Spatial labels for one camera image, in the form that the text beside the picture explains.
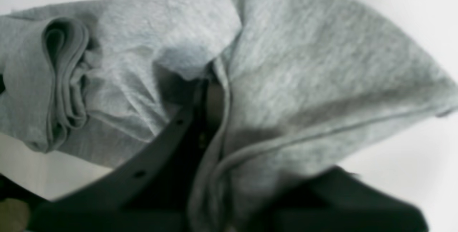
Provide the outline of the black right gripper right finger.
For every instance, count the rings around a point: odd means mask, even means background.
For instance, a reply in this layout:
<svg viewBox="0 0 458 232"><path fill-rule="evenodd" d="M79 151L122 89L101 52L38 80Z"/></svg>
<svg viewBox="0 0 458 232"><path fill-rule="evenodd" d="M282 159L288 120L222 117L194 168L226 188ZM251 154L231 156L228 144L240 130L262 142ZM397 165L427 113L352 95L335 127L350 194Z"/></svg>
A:
<svg viewBox="0 0 458 232"><path fill-rule="evenodd" d="M249 232L428 232L422 212L340 167L284 193L247 226Z"/></svg>

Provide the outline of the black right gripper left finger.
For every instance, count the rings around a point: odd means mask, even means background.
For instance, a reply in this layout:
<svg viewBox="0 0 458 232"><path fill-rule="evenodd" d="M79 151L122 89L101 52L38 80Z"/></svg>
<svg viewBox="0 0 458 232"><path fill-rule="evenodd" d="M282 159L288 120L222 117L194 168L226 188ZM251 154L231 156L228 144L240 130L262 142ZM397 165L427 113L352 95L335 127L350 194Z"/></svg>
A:
<svg viewBox="0 0 458 232"><path fill-rule="evenodd" d="M1 231L190 231L186 203L224 101L217 82L198 82L193 92L144 150L75 193L48 201L1 177Z"/></svg>

